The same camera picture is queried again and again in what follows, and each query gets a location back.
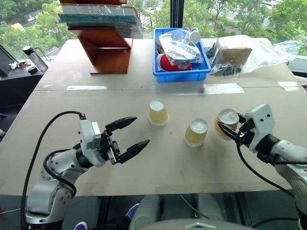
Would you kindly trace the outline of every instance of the black cable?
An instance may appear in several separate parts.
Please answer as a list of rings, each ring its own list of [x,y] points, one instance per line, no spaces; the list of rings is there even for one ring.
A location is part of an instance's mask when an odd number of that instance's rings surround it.
[[[273,162],[272,164],[307,164],[307,162],[301,162],[301,161],[278,161],[278,162]]]
[[[65,115],[65,114],[77,114],[79,115],[79,117],[83,117],[84,115],[80,112],[76,112],[76,111],[66,111],[66,112],[62,112],[59,113],[58,115],[54,116],[46,125],[46,127],[44,128],[43,132],[41,133],[41,135],[39,136],[39,139],[37,141],[29,168],[28,168],[28,172],[26,174],[25,180],[24,180],[24,189],[23,189],[23,194],[22,194],[22,199],[21,199],[21,207],[20,207],[20,224],[21,226],[25,226],[25,198],[26,198],[26,193],[27,193],[27,188],[28,188],[28,184],[29,184],[29,179],[30,179],[30,175],[31,175],[31,171],[38,153],[38,149],[40,146],[40,143],[42,142],[43,136],[46,133],[47,129],[50,127],[50,125],[60,116]]]
[[[55,179],[57,179],[58,181],[62,182],[63,184],[66,184],[67,186],[69,186],[69,187],[72,189],[72,198],[73,198],[73,197],[76,195],[76,193],[77,193],[77,188],[76,188],[72,183],[70,183],[69,181],[67,181],[67,180],[63,179],[62,177],[57,176],[56,174],[54,174],[53,171],[50,170],[50,169],[48,168],[48,166],[47,166],[47,161],[48,161],[48,159],[49,159],[51,156],[53,156],[54,154],[56,154],[56,153],[58,153],[58,152],[65,152],[65,151],[68,151],[68,150],[70,150],[70,149],[57,150],[57,151],[54,151],[54,152],[48,154],[48,155],[45,157],[44,161],[43,161],[43,167],[44,167],[44,169],[46,170],[46,172],[47,172],[50,176],[52,176],[53,178],[55,178]]]
[[[267,222],[273,221],[273,220],[292,220],[292,221],[298,221],[298,218],[291,218],[291,217],[273,217],[273,218],[269,218],[269,219],[264,219],[260,222],[258,222],[257,224],[253,225],[253,228],[258,227],[261,224],[265,224]]]
[[[262,176],[261,174],[259,174],[256,170],[254,170],[244,159],[241,149],[240,149],[240,131],[238,132],[237,136],[236,136],[236,149],[238,151],[238,154],[242,160],[242,162],[245,164],[245,166],[251,170],[256,176],[258,176],[259,178],[261,178],[262,180],[264,180],[265,182],[269,183],[270,185],[273,185],[274,187],[282,190],[283,192],[287,193],[289,196],[294,197],[294,195],[292,193],[290,193],[288,190],[286,190],[285,188],[279,186],[278,184],[275,184],[274,182],[270,181],[269,179],[265,178],[264,176]]]

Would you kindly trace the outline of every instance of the white tape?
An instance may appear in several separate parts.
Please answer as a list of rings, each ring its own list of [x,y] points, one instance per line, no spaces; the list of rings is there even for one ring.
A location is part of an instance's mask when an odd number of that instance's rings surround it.
[[[302,91],[302,87],[296,81],[278,81],[277,83],[288,92]]]
[[[227,93],[244,93],[244,90],[237,83],[204,84],[203,92],[179,93],[177,95],[182,96],[182,95],[201,95],[201,94],[227,94]]]
[[[105,85],[69,85],[66,90],[106,90]]]

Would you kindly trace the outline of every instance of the water bottle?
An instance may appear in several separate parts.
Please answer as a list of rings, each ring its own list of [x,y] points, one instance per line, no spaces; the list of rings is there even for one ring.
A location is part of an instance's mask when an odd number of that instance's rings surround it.
[[[35,52],[33,47],[26,46],[23,48],[23,51],[27,56],[33,61],[33,63],[36,65],[36,67],[42,71],[45,72],[48,69],[48,66],[46,63],[40,58],[40,56]]]

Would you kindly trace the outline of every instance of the floor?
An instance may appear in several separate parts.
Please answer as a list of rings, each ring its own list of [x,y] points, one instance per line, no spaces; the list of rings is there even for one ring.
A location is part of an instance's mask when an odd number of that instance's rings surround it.
[[[0,108],[0,113],[8,117],[0,119],[0,128],[7,131],[17,116],[22,105]],[[252,226],[258,221],[271,217],[298,217],[294,200],[281,191],[248,192],[241,193],[245,197],[243,205],[238,206],[237,194],[214,194],[214,198],[220,205],[226,220],[242,223],[239,210],[244,215],[244,224]],[[108,219],[125,215],[127,210],[135,203],[139,203],[144,196],[115,196],[112,197],[108,213]],[[192,202],[192,195],[185,195]],[[193,218],[194,213],[183,202],[179,195],[163,195],[164,212],[161,220]],[[20,207],[19,196],[0,195],[0,208],[4,211],[15,210]],[[65,216],[63,230],[73,230],[80,221],[86,221],[89,229],[96,226],[100,199],[98,197],[75,197]],[[9,213],[0,213],[0,230],[19,229],[19,210]],[[294,221],[272,221],[259,226],[259,230],[296,230]]]

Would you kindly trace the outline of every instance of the red object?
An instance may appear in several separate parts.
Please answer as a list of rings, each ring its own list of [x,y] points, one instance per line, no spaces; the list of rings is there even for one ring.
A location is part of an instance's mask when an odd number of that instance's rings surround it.
[[[185,71],[185,70],[192,70],[192,65],[190,62],[188,62],[188,67],[185,69],[180,69],[178,65],[172,66],[169,62],[166,54],[159,54],[157,56],[157,64],[158,66],[165,70],[165,71]]]

